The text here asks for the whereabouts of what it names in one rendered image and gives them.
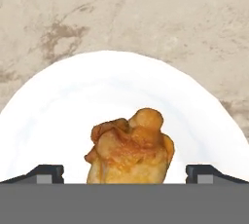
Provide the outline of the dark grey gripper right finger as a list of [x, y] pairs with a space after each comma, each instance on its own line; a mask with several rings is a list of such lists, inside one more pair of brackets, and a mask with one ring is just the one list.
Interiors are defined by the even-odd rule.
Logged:
[[248, 184], [248, 181], [221, 173], [211, 165], [187, 165], [187, 184]]

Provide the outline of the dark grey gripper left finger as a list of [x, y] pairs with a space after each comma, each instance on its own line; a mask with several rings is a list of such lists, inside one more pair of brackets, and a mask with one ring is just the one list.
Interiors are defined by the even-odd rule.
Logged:
[[63, 165], [39, 165], [29, 173], [1, 181], [1, 184], [63, 184]]

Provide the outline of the white round plate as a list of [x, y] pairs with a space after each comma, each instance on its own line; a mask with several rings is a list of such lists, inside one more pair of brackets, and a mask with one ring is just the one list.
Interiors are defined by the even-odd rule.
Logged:
[[184, 182], [190, 164], [249, 181], [249, 143], [215, 96], [162, 61], [114, 51], [56, 62], [15, 93], [0, 112], [0, 181], [47, 164], [85, 182], [92, 127], [144, 107], [161, 112], [175, 143], [167, 183]]

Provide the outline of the golden brown chicken drumstick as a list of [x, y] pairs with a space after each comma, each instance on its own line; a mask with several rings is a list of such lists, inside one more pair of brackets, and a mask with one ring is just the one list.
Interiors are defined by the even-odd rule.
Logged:
[[161, 184], [174, 156], [174, 142], [161, 132], [162, 114], [139, 109], [125, 118], [96, 125], [87, 184]]

